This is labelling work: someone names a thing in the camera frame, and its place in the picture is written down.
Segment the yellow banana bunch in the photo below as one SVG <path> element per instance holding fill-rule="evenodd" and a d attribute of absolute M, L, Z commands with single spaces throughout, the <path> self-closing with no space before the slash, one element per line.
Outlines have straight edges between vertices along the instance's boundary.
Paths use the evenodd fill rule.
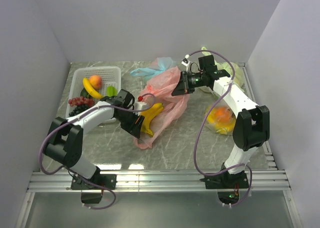
<path fill-rule="evenodd" d="M 155 103 L 151 108 L 149 108 L 146 111 L 141 112 L 141 116 L 144 117 L 142 126 L 141 126 L 141 132 L 147 134 L 149 137 L 154 136 L 154 132 L 151 130 L 151 122 L 153 119 L 159 115 L 164 109 L 164 106 L 162 103 Z"/>

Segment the green avocado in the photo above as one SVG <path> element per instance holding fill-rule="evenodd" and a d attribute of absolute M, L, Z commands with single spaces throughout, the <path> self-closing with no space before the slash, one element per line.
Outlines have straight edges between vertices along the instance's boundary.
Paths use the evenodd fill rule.
<path fill-rule="evenodd" d="M 82 96 L 83 98 L 91 98 L 91 95 L 86 91 L 85 88 L 81 90 L 80 96 Z"/>

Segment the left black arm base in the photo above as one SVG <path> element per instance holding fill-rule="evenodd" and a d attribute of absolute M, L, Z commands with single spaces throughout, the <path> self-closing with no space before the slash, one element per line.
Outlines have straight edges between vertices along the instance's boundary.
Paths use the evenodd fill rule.
<path fill-rule="evenodd" d="M 80 191 L 80 200 L 82 204 L 90 209 L 104 209 L 111 207 L 116 201 L 117 175 L 116 174 L 96 174 L 87 180 L 80 175 L 72 177 L 70 189 L 72 191 Z M 104 207 L 97 207 L 106 192 L 113 195 L 113 200 Z"/>

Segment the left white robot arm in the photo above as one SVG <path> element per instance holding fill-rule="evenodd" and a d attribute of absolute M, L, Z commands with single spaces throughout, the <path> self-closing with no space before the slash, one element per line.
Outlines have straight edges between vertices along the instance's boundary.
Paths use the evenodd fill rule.
<path fill-rule="evenodd" d="M 90 189 L 102 186 L 114 189 L 115 178 L 104 177 L 101 170 L 83 156 L 84 135 L 101 123 L 116 119 L 123 130 L 139 139 L 145 119 L 141 112 L 149 107 L 142 97 L 135 99 L 130 92 L 121 89 L 116 96 L 105 96 L 73 117 L 57 117 L 41 145 L 39 159 L 43 155 L 53 159 L 76 175 L 75 182 L 83 182 Z"/>

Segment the red grape bunch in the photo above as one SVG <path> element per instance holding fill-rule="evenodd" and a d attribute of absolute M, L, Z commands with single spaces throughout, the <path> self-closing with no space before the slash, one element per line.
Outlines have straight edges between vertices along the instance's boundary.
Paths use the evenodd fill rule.
<path fill-rule="evenodd" d="M 88 105 L 89 107 L 92 107 L 95 104 L 95 101 L 91 98 L 87 97 L 76 97 L 68 100 L 68 104 L 72 106 L 80 106 L 80 105 Z"/>

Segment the green starfruit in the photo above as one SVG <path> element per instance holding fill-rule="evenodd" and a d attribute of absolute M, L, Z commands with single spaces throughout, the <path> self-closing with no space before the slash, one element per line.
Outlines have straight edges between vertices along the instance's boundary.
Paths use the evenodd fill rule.
<path fill-rule="evenodd" d="M 106 88 L 106 95 L 108 97 L 113 97 L 116 96 L 118 94 L 117 89 L 114 86 L 108 86 Z"/>

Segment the single yellow banana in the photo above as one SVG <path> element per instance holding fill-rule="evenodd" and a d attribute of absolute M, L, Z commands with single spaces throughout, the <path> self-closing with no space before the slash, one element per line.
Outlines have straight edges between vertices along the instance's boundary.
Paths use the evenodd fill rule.
<path fill-rule="evenodd" d="M 89 80 L 87 78 L 83 78 L 83 86 L 85 88 L 85 90 L 88 92 L 89 95 L 91 95 L 93 98 L 95 99 L 102 99 L 103 95 L 100 94 L 98 91 L 96 91 L 93 86 L 90 84 Z"/>

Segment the pink plastic bag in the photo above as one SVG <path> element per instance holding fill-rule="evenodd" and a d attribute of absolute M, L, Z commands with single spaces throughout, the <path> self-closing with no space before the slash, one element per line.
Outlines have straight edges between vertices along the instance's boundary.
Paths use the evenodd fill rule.
<path fill-rule="evenodd" d="M 187 108 L 189 95 L 172 96 L 172 91 L 177 86 L 181 71 L 177 66 L 147 81 L 145 88 L 140 92 L 143 102 L 149 105 L 162 103 L 163 111 L 157 115 L 150 124 L 154 132 L 153 137 L 141 133 L 140 139 L 135 138 L 133 143 L 140 149 L 152 148 L 153 142 L 176 119 L 180 118 Z"/>

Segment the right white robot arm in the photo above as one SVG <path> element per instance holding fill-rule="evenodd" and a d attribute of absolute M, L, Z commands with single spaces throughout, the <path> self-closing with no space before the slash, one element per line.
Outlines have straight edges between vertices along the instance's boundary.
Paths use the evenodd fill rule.
<path fill-rule="evenodd" d="M 221 171 L 204 174 L 205 181 L 216 183 L 221 188 L 233 188 L 245 176 L 245 167 L 251 156 L 270 138 L 270 111 L 267 106 L 259 106 L 234 84 L 234 74 L 217 68 L 213 55 L 198 59 L 199 72 L 191 72 L 191 62 L 186 55 L 182 60 L 186 70 L 172 96 L 191 94 L 198 87 L 209 87 L 219 95 L 235 115 L 232 132 L 234 147 L 228 159 L 222 164 Z"/>

